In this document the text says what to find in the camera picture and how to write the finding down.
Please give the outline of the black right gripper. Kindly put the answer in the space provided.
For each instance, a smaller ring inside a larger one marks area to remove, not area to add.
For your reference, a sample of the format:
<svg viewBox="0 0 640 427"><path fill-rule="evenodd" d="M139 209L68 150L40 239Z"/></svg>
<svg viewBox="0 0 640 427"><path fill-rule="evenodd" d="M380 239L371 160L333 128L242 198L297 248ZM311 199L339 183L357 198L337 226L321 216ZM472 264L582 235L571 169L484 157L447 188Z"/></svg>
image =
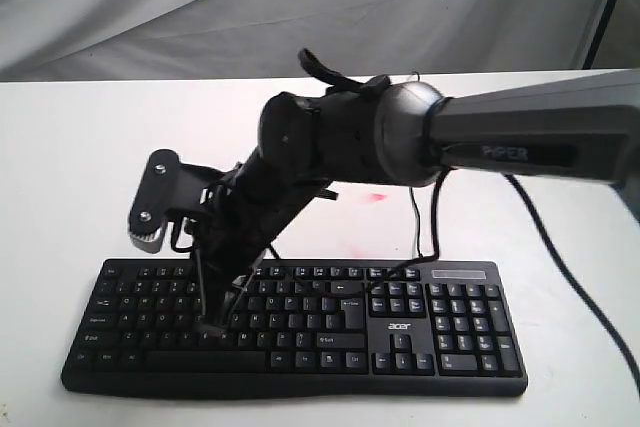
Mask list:
<svg viewBox="0 0 640 427"><path fill-rule="evenodd" d="M227 172L200 165L190 165L189 170L209 192L207 216L194 231L201 299L198 326L208 337L219 337L229 329L231 315L247 293L251 266L332 180L287 173L260 156Z"/></svg>

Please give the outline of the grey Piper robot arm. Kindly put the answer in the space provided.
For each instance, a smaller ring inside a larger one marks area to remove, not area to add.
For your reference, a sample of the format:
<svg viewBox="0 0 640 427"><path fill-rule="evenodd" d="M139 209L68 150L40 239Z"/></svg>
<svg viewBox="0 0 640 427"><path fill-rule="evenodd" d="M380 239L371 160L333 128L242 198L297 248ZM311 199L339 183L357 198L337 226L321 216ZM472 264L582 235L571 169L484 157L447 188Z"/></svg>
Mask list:
<svg viewBox="0 0 640 427"><path fill-rule="evenodd" d="M201 324L227 327L233 282L334 182L423 187L452 169L599 182L639 210L639 74L616 71L465 97L385 75L358 82L308 50L320 97L264 106L248 159L208 185L197 225Z"/></svg>

